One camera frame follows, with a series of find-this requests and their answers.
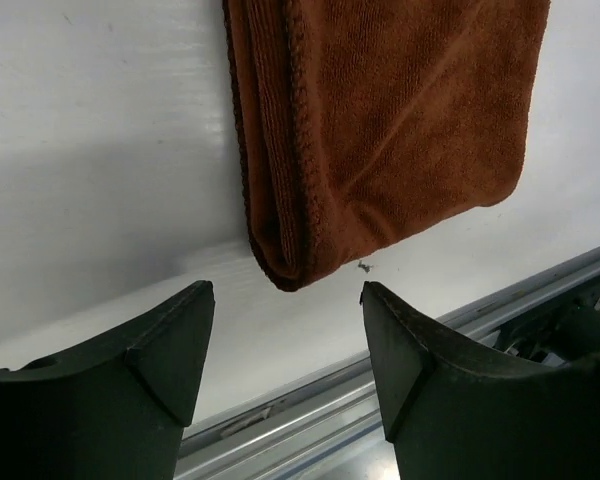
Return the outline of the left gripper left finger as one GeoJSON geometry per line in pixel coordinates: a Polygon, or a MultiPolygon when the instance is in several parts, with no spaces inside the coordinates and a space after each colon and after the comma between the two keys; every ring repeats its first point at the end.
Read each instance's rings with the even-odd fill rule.
{"type": "Polygon", "coordinates": [[[214,317],[198,281],[18,370],[0,369],[0,479],[170,479],[214,317]]]}

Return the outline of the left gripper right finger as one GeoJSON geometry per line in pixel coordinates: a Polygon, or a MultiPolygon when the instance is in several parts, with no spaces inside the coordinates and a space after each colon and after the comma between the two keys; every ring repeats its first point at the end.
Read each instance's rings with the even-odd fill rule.
{"type": "Polygon", "coordinates": [[[498,351],[378,282],[361,292],[386,440],[404,479],[600,479],[600,352],[498,351]]]}

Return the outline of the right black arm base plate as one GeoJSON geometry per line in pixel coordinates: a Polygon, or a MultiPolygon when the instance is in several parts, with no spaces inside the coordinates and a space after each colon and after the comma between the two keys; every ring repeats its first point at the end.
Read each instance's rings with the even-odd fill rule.
{"type": "Polygon", "coordinates": [[[505,323],[498,351],[536,363],[600,352],[600,274],[505,323]]]}

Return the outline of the brown microfiber towel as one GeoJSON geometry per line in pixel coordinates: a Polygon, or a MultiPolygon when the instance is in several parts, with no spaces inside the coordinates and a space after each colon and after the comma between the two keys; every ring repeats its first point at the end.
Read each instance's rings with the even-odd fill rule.
{"type": "Polygon", "coordinates": [[[247,231],[294,292],[516,188],[546,1],[227,1],[247,231]]]}

